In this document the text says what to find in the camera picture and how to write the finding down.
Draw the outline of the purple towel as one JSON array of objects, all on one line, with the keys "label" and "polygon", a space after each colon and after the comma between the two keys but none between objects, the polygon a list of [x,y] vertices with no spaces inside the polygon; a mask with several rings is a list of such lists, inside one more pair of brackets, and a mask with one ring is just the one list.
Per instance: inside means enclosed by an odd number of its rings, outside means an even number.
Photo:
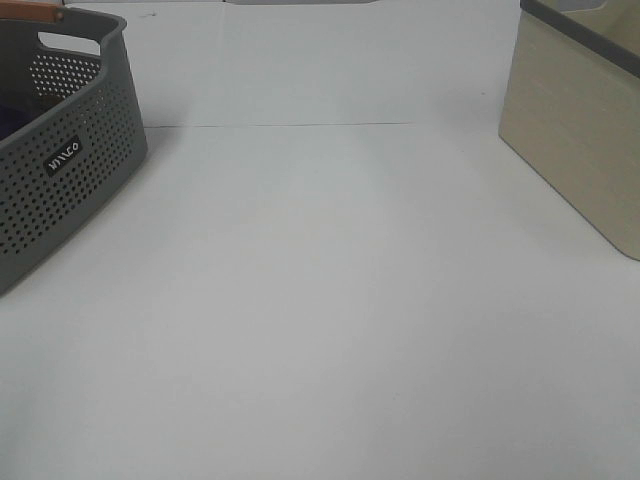
[{"label": "purple towel", "polygon": [[9,137],[33,120],[33,115],[24,109],[7,105],[0,106],[0,140]]}]

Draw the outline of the grey perforated plastic basket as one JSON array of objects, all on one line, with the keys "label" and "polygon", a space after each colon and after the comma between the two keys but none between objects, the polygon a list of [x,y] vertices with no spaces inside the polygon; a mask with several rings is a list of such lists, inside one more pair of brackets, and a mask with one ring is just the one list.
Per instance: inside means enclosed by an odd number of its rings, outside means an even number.
[{"label": "grey perforated plastic basket", "polygon": [[125,184],[147,151],[123,18],[60,9],[1,19],[1,105],[33,120],[1,140],[1,290],[9,291]]}]

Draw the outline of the beige fabric storage box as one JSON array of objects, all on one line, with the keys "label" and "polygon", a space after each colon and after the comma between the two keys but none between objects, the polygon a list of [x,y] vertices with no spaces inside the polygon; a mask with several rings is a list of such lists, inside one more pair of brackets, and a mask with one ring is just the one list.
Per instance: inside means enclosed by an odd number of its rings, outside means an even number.
[{"label": "beige fabric storage box", "polygon": [[499,136],[639,257],[639,4],[523,1]]}]

